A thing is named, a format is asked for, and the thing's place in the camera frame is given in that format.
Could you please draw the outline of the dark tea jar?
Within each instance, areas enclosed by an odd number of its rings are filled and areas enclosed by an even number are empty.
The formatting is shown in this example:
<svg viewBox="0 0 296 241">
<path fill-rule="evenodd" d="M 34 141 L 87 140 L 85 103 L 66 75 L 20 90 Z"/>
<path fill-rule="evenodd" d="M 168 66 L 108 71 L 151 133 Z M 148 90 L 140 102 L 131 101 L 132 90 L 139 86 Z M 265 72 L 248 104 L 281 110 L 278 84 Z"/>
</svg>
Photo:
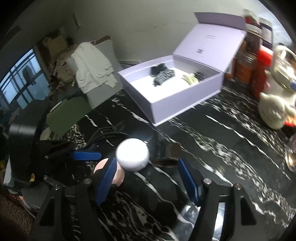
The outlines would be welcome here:
<svg viewBox="0 0 296 241">
<path fill-rule="evenodd" d="M 262 44 L 262 29 L 252 24 L 246 24 L 246 30 L 246 51 L 257 55 Z"/>
</svg>

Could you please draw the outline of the purple label jar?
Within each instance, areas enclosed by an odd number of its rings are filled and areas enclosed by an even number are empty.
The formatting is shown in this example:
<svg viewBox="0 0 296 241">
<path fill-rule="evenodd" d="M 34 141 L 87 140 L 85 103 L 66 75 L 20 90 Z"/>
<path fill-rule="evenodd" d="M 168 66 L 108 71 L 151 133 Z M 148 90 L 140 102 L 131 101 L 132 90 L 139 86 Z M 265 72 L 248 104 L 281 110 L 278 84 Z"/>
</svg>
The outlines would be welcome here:
<svg viewBox="0 0 296 241">
<path fill-rule="evenodd" d="M 262 45 L 268 49 L 273 49 L 273 25 L 270 21 L 259 18 L 260 28 L 262 30 Z"/>
</svg>

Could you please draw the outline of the grey upholstered chair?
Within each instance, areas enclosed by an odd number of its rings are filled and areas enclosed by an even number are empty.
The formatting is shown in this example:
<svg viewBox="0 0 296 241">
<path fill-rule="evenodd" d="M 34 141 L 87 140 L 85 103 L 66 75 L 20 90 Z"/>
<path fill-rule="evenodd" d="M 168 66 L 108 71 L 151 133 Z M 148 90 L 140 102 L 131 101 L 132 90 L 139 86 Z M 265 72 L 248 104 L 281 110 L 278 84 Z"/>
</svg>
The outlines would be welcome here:
<svg viewBox="0 0 296 241">
<path fill-rule="evenodd" d="M 98 43 L 81 43 L 67 58 L 66 64 L 92 109 L 122 89 L 118 73 L 123 68 L 109 37 Z"/>
</svg>

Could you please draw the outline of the red tin canister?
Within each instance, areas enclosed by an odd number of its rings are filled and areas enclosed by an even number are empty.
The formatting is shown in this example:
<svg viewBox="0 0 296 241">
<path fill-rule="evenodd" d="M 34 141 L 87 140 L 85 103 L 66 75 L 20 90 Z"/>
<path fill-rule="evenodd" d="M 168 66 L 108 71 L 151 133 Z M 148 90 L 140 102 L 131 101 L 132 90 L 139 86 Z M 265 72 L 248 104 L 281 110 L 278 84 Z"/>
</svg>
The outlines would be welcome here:
<svg viewBox="0 0 296 241">
<path fill-rule="evenodd" d="M 264 46 L 257 52 L 254 70 L 251 77 L 250 90 L 256 99 L 259 99 L 260 92 L 264 91 L 267 76 L 266 70 L 269 70 L 273 58 L 273 51 Z"/>
</svg>

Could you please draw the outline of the white cartoon water bottle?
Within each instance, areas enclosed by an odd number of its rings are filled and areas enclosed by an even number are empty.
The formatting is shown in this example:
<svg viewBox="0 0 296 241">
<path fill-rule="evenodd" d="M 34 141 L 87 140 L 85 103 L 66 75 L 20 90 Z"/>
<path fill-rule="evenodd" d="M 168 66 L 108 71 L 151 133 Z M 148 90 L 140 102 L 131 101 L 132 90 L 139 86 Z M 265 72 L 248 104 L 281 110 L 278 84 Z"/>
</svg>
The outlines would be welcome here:
<svg viewBox="0 0 296 241">
<path fill-rule="evenodd" d="M 284 45 L 273 48 L 273 58 L 266 70 L 266 87 L 259 93 L 258 111 L 262 120 L 279 130 L 287 118 L 295 117 L 295 53 Z"/>
</svg>

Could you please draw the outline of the cream hair claw clip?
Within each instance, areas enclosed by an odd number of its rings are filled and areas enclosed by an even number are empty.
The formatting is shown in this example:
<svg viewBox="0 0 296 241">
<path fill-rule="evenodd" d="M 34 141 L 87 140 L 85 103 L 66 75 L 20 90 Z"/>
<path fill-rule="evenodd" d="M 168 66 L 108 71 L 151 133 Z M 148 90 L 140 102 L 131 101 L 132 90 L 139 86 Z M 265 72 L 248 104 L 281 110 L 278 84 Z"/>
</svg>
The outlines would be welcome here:
<svg viewBox="0 0 296 241">
<path fill-rule="evenodd" d="M 189 85 L 198 84 L 199 80 L 195 77 L 193 73 L 189 75 L 183 75 L 182 77 Z"/>
</svg>

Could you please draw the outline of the black white gingham scrunchie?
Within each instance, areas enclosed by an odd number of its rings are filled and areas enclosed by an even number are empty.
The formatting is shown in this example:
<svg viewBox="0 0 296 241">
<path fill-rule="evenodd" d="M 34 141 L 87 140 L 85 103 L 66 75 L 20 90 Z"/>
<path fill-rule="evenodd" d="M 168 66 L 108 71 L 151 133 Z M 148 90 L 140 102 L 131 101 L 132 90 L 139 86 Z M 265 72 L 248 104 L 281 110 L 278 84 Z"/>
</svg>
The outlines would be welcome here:
<svg viewBox="0 0 296 241">
<path fill-rule="evenodd" d="M 173 78 L 175 76 L 175 71 L 171 69 L 166 69 L 158 73 L 153 80 L 154 86 L 160 86 L 167 80 Z"/>
</svg>

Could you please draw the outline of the white garment on chair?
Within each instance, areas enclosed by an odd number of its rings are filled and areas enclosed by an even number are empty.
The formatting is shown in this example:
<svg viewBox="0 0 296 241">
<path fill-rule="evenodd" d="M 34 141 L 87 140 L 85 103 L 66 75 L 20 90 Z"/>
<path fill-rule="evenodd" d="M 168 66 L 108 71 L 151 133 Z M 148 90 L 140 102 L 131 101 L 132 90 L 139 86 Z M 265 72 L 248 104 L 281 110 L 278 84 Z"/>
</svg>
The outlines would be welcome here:
<svg viewBox="0 0 296 241">
<path fill-rule="evenodd" d="M 103 84 L 111 88 L 117 85 L 111 62 L 90 42 L 81 43 L 71 57 L 77 66 L 76 81 L 83 93 Z"/>
</svg>

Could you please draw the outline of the orange contents jar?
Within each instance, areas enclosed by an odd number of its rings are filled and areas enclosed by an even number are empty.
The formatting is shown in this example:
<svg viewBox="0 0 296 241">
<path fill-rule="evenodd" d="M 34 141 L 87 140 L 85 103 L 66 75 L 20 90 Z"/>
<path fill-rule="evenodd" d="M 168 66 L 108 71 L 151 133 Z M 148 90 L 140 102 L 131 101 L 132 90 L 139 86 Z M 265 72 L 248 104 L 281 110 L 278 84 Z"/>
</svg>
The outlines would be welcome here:
<svg viewBox="0 0 296 241">
<path fill-rule="evenodd" d="M 250 84 L 255 61 L 255 55 L 239 52 L 236 56 L 235 78 L 244 84 Z"/>
</svg>

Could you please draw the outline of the pink round cosmetic jar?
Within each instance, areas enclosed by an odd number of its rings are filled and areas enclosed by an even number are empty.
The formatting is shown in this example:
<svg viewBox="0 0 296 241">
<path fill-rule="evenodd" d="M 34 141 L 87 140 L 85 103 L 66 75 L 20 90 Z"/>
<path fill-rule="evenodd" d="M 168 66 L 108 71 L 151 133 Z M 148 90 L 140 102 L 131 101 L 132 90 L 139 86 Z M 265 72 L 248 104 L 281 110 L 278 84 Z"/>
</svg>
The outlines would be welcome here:
<svg viewBox="0 0 296 241">
<path fill-rule="evenodd" d="M 119 187 L 125 179 L 125 171 L 115 159 L 105 158 L 95 166 L 93 174 L 104 170 L 104 181 L 107 184 Z"/>
</svg>

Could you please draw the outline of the black bow hair clip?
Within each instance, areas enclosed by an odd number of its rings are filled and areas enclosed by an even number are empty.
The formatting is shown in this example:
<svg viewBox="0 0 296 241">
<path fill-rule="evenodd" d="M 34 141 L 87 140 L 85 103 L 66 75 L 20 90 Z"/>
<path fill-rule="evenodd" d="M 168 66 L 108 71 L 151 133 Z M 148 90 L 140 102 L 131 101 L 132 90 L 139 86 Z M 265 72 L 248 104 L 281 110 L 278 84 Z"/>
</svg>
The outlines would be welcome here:
<svg viewBox="0 0 296 241">
<path fill-rule="evenodd" d="M 169 76 L 170 73 L 168 73 L 169 69 L 167 68 L 167 66 L 164 63 L 161 63 L 157 66 L 152 66 L 151 70 L 150 70 L 150 75 L 152 77 L 157 77 L 157 76 Z"/>
</svg>

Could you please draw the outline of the lavender open gift box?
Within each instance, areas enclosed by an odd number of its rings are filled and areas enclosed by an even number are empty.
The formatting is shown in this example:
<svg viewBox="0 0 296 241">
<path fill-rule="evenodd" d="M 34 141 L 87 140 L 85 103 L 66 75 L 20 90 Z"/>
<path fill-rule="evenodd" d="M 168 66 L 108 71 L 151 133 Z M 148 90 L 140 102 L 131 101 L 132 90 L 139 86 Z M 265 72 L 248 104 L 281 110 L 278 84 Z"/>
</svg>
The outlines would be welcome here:
<svg viewBox="0 0 296 241">
<path fill-rule="evenodd" d="M 218 94 L 245 39 L 242 16 L 204 12 L 195 17 L 198 23 L 173 54 L 119 71 L 124 90 L 155 126 Z M 175 76 L 154 86 L 150 70 L 161 63 L 174 70 Z M 182 77 L 194 72 L 203 73 L 205 79 L 189 85 Z"/>
</svg>

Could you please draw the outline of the black banana hair clip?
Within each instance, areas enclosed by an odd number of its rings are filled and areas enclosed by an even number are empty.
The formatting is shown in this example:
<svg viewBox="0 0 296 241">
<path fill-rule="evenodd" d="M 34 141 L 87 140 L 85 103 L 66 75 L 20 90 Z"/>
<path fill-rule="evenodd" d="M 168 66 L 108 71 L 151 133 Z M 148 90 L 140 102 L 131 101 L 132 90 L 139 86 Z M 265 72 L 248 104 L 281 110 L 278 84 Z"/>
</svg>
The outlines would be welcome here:
<svg viewBox="0 0 296 241">
<path fill-rule="evenodd" d="M 124 123 L 121 121 L 114 126 L 106 126 L 97 129 L 87 142 L 87 145 L 94 144 L 100 140 L 105 140 L 107 138 L 127 138 L 128 134 L 123 130 L 125 129 Z"/>
</svg>

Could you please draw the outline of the white round cosmetic jar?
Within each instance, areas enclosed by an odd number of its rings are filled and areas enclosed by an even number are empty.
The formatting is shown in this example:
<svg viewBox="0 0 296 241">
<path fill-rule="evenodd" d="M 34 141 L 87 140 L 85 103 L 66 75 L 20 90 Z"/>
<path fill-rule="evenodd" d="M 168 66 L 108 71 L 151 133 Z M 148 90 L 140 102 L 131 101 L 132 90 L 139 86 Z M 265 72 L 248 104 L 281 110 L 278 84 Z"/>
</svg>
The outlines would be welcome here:
<svg viewBox="0 0 296 241">
<path fill-rule="evenodd" d="M 125 170 L 138 172 L 149 163 L 150 153 L 144 141 L 138 138 L 128 138 L 118 145 L 115 157 Z"/>
</svg>

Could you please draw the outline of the red dried-fruit jar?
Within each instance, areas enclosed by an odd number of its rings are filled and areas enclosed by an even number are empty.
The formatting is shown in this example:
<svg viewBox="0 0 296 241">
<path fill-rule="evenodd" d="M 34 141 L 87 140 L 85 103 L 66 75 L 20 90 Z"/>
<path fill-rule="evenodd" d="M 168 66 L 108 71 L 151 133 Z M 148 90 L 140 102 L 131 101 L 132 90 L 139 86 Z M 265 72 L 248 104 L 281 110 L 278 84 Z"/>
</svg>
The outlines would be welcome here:
<svg viewBox="0 0 296 241">
<path fill-rule="evenodd" d="M 245 22 L 247 24 L 254 25 L 257 27 L 260 26 L 259 19 L 253 11 L 251 11 L 249 9 L 243 9 L 243 16 L 244 16 Z"/>
</svg>

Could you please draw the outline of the clear glass cup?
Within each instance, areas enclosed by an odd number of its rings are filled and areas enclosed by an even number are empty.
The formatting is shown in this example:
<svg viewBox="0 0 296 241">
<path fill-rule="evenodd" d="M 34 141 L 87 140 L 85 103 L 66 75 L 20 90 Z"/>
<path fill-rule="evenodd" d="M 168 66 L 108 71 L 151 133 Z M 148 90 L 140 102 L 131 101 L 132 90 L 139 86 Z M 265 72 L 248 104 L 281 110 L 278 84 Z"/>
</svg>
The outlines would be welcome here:
<svg viewBox="0 0 296 241">
<path fill-rule="evenodd" d="M 296 167 L 295 137 L 291 137 L 285 149 L 285 163 L 289 170 L 295 173 Z"/>
</svg>

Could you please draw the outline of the window with railing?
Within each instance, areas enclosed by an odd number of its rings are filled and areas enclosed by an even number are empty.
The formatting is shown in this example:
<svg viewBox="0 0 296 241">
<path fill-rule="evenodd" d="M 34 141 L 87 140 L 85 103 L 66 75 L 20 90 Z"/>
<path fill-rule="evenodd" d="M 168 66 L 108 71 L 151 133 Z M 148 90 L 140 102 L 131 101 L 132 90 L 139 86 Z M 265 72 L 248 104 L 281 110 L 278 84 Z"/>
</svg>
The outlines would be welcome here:
<svg viewBox="0 0 296 241">
<path fill-rule="evenodd" d="M 1 80 L 1 95 L 10 109 L 24 109 L 33 100 L 44 100 L 49 94 L 48 79 L 32 49 Z"/>
</svg>

